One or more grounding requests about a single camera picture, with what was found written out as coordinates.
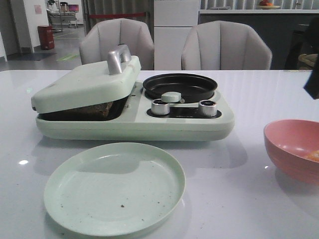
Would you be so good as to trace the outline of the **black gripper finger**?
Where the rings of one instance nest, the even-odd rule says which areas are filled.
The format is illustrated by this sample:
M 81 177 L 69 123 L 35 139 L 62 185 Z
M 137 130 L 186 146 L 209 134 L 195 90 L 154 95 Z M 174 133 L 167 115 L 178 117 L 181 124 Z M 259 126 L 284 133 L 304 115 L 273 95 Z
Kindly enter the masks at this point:
M 319 73 L 312 71 L 303 89 L 314 99 L 319 99 Z

